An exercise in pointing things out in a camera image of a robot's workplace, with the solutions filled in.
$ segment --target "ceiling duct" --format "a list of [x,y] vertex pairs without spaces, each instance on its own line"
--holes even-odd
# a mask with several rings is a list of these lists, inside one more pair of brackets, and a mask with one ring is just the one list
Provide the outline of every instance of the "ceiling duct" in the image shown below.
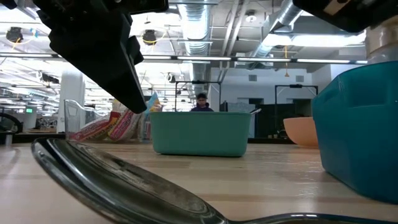
[[[204,56],[209,54],[210,45],[208,42],[204,42],[204,40],[207,40],[210,36],[210,7],[206,4],[178,5],[182,20],[183,37],[185,40],[189,40],[185,43],[185,48],[189,56]],[[191,80],[210,81],[211,65],[209,63],[192,63],[191,66]],[[202,91],[201,86],[192,86],[196,95]]]
[[[257,49],[251,54],[251,57],[264,58],[269,52],[271,52],[274,46],[267,45],[267,36],[271,32],[278,30],[278,32],[292,32],[294,27],[294,22],[301,16],[303,11],[298,7],[293,5],[293,0],[284,0],[280,7],[280,10],[267,16],[266,21],[263,25],[263,38],[261,44]],[[266,65],[263,63],[249,63],[247,65],[248,70],[253,70],[255,68],[265,68]]]

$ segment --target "wooden table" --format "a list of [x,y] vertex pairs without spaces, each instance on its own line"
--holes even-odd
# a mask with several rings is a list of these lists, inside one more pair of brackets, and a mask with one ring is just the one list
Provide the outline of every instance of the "wooden table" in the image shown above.
[[[316,149],[252,144],[242,158],[157,155],[148,144],[97,144],[185,187],[226,217],[317,212],[398,221],[398,206],[366,199],[325,173]],[[0,147],[1,223],[109,223],[61,189],[28,144]]]

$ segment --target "person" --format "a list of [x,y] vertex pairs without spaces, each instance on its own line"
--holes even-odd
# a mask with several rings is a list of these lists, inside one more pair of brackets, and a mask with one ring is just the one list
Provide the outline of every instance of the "person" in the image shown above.
[[207,111],[212,112],[213,110],[209,107],[209,103],[207,103],[207,96],[204,93],[199,93],[197,95],[197,106],[192,108],[191,111]]

